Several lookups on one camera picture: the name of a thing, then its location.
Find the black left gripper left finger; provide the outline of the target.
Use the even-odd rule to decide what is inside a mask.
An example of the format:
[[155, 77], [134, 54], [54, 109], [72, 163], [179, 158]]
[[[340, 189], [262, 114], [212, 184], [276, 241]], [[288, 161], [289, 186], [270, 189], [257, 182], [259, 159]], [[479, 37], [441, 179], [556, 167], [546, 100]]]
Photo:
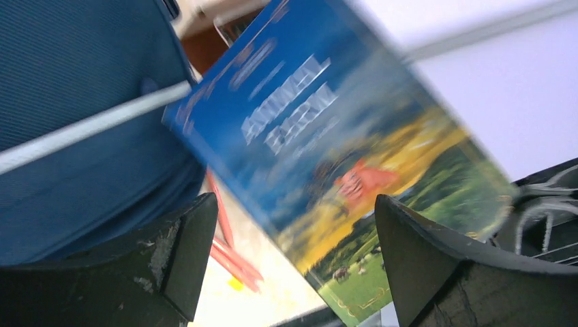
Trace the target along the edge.
[[186, 326], [217, 223], [204, 193], [173, 213], [64, 260], [1, 269], [2, 326]]

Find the blue green landscape book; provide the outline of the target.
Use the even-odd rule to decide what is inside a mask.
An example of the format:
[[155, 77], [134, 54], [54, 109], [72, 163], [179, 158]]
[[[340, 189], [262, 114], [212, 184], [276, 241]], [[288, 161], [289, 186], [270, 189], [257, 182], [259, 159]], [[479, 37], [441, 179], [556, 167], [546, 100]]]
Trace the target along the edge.
[[271, 1], [163, 120], [347, 326], [392, 300], [378, 195], [485, 240], [515, 192], [347, 1]]

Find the navy blue student backpack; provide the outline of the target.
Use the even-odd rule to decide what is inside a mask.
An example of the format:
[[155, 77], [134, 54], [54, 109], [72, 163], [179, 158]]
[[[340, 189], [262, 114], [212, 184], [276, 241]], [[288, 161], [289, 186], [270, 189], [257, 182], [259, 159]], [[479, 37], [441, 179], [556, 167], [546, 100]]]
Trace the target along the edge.
[[195, 198], [162, 123], [194, 85], [176, 1], [1, 2], [1, 265], [59, 260]]

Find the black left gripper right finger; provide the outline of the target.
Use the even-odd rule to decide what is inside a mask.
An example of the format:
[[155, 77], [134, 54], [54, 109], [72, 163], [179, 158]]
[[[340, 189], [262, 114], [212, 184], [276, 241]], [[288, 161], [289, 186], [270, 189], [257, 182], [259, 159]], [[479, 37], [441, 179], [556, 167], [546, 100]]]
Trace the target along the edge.
[[577, 268], [517, 255], [379, 195], [378, 238], [401, 326], [576, 326]]

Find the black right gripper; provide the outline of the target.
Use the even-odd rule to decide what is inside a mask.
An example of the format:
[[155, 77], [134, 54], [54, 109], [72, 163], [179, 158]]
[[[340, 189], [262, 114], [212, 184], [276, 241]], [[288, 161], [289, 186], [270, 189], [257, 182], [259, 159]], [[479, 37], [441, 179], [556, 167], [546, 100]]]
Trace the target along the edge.
[[577, 265], [577, 159], [515, 182], [519, 194], [492, 245], [527, 257]]

